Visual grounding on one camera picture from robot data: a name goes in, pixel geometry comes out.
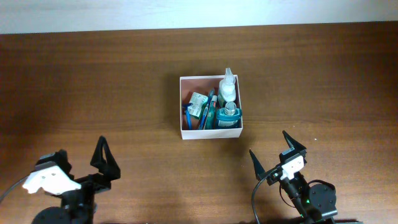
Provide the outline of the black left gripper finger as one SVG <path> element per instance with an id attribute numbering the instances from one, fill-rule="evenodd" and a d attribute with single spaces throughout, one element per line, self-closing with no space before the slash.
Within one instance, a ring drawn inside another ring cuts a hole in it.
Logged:
<path id="1" fill-rule="evenodd" d="M 121 170 L 104 136 L 100 136 L 98 139 L 90 165 L 97 168 L 108 180 L 121 178 Z"/>
<path id="2" fill-rule="evenodd" d="M 73 174 L 70 173 L 71 169 L 72 169 L 72 165 L 69 163 L 68 161 L 68 155 L 67 155 L 67 151 L 64 149 L 60 149 L 57 152 L 57 164 L 58 166 L 61 168 L 61 170 L 64 171 L 64 173 L 70 178 L 70 179 L 74 179 L 75 176 Z"/>

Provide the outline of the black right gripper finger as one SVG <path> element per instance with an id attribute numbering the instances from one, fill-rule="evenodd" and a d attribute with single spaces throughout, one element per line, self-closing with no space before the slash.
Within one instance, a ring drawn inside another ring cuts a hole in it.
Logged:
<path id="1" fill-rule="evenodd" d="M 257 157 L 255 156 L 255 154 L 252 152 L 252 150 L 249 150 L 249 154 L 251 156 L 252 163 L 254 166 L 254 172 L 256 175 L 256 179 L 262 180 L 265 177 L 266 172 L 265 172 L 263 166 L 261 165 L 261 163 L 259 162 L 259 160 L 257 159 Z"/>
<path id="2" fill-rule="evenodd" d="M 282 134 L 284 135 L 284 138 L 288 144 L 288 149 L 283 151 L 282 154 L 288 154 L 288 153 L 300 153 L 301 151 L 306 150 L 307 148 L 296 141 L 293 137 L 291 137 L 286 131 L 283 131 Z"/>

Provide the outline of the blue mouthwash bottle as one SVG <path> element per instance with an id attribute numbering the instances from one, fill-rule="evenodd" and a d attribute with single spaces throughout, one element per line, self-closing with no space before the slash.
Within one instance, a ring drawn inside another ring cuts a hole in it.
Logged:
<path id="1" fill-rule="evenodd" d="M 233 129 L 239 127 L 242 111 L 235 102 L 227 102 L 225 107 L 217 110 L 216 129 Z"/>

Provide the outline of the green white toothpaste tube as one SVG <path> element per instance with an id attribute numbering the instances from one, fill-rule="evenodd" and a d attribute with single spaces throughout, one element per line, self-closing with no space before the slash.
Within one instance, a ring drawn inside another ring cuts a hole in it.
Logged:
<path id="1" fill-rule="evenodd" d="M 205 129 L 213 129 L 213 122 L 214 122 L 215 113 L 216 113 L 217 101 L 218 101 L 218 97 L 216 95 L 213 95 L 213 97 L 210 101 L 209 110 L 208 110 L 208 114 L 206 117 Z"/>

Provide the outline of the clear green-label sanitizer bottle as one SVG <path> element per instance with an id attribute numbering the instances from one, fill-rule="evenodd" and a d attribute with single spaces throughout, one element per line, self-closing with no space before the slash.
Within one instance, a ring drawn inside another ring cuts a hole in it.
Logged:
<path id="1" fill-rule="evenodd" d="M 218 103 L 220 108 L 225 107 L 228 102 L 236 100 L 236 78 L 230 68 L 225 69 L 224 79 L 220 81 L 218 88 Z"/>

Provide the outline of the blue toothbrush with cap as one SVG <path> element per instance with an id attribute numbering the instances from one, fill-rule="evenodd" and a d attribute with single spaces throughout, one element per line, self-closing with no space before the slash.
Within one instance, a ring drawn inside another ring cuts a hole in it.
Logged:
<path id="1" fill-rule="evenodd" d="M 215 94 L 215 89 L 212 89 L 209 94 L 208 94 L 208 101 L 206 102 L 206 106 L 203 110 L 200 122 L 199 122 L 199 127 L 198 130 L 202 130 L 204 125 L 205 125 L 205 120 L 206 120 L 206 116 L 208 114 L 208 110 L 209 110 L 209 106 L 212 100 L 213 95 Z"/>

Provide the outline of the green white soap box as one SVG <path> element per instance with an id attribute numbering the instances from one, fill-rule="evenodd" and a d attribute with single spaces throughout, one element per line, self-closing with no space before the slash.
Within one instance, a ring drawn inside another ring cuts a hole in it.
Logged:
<path id="1" fill-rule="evenodd" d="M 195 119 L 200 119 L 207 102 L 208 102 L 208 97 L 206 95 L 193 92 L 189 101 L 191 105 L 188 107 L 188 112 Z"/>

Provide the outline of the blue disposable razor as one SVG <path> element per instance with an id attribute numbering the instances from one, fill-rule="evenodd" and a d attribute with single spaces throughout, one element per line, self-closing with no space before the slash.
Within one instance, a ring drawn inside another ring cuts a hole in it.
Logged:
<path id="1" fill-rule="evenodd" d="M 189 130 L 192 130 L 192 122 L 190 118 L 190 112 L 188 108 L 192 105 L 192 103 L 187 103 L 182 105 L 183 111 L 185 112 L 186 120 L 187 120 L 187 126 Z"/>

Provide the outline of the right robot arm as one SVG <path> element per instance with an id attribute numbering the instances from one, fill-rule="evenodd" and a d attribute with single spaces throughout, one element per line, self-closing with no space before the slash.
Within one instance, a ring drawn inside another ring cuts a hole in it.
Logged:
<path id="1" fill-rule="evenodd" d="M 289 148 L 279 154 L 280 163 L 272 169 L 264 170 L 255 154 L 249 152 L 258 180 L 251 194 L 255 221 L 260 222 L 255 206 L 258 188 L 263 182 L 267 182 L 268 185 L 278 182 L 279 190 L 287 194 L 292 202 L 290 206 L 299 212 L 302 223 L 334 223 L 334 216 L 338 214 L 335 186 L 318 179 L 306 181 L 300 171 L 307 164 L 307 148 L 286 131 L 282 134 Z"/>

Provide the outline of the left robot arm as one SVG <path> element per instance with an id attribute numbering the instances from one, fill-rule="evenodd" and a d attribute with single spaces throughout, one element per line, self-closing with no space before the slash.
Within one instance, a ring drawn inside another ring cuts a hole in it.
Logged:
<path id="1" fill-rule="evenodd" d="M 61 149 L 40 157 L 22 187 L 30 194 L 42 189 L 47 195 L 59 198 L 60 206 L 42 210 L 32 222 L 93 223 L 97 209 L 95 195 L 111 190 L 111 182 L 121 178 L 121 170 L 104 136 L 98 139 L 90 165 L 97 168 L 97 173 L 76 179 L 70 173 L 72 165 L 67 151 Z"/>

